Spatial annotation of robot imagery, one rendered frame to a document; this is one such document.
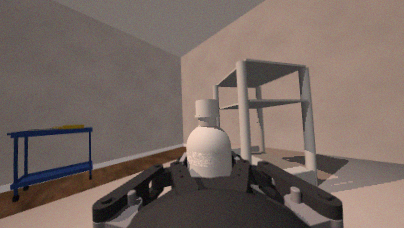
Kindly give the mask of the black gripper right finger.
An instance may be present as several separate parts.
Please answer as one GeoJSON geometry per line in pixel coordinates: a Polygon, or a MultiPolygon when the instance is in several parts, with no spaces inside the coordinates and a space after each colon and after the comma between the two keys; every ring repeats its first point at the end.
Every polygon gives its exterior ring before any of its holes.
{"type": "Polygon", "coordinates": [[[339,198],[269,162],[251,165],[232,151],[232,171],[224,189],[248,192],[251,184],[259,185],[264,194],[285,204],[312,228],[344,228],[339,198]]]}

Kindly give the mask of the beige bottle with grey cap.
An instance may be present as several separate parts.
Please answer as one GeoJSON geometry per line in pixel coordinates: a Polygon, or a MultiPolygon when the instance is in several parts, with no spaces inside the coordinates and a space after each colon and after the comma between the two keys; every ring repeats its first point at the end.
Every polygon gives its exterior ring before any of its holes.
{"type": "Polygon", "coordinates": [[[195,105],[199,127],[187,140],[187,169],[191,177],[230,176],[231,142],[227,133],[217,126],[218,100],[197,100],[195,105]]]}

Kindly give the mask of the grey open shelving unit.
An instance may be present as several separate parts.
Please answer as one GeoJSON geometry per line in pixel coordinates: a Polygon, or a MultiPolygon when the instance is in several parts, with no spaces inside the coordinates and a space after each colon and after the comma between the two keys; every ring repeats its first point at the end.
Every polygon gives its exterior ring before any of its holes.
{"type": "Polygon", "coordinates": [[[217,85],[213,85],[212,90],[213,99],[218,100],[218,112],[222,109],[239,109],[241,147],[231,148],[231,151],[248,160],[250,164],[257,165],[260,160],[268,161],[318,187],[311,87],[309,68],[306,65],[245,59],[238,61],[236,68],[217,85]],[[299,76],[301,99],[262,99],[259,86],[296,71],[299,76]],[[218,87],[237,87],[238,103],[219,108],[218,87]],[[255,88],[256,99],[248,100],[248,88],[255,88]],[[306,168],[265,153],[262,108],[294,103],[301,103],[306,168]],[[259,146],[251,146],[249,109],[257,109],[259,146]]]}

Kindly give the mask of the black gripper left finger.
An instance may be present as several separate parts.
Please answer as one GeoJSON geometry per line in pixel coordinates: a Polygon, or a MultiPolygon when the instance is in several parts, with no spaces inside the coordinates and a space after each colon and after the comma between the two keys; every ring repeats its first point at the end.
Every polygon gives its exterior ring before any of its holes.
{"type": "Polygon", "coordinates": [[[186,152],[170,167],[155,164],[97,200],[92,206],[93,228],[126,228],[135,214],[168,186],[175,188],[176,195],[199,190],[187,169],[186,152]]]}

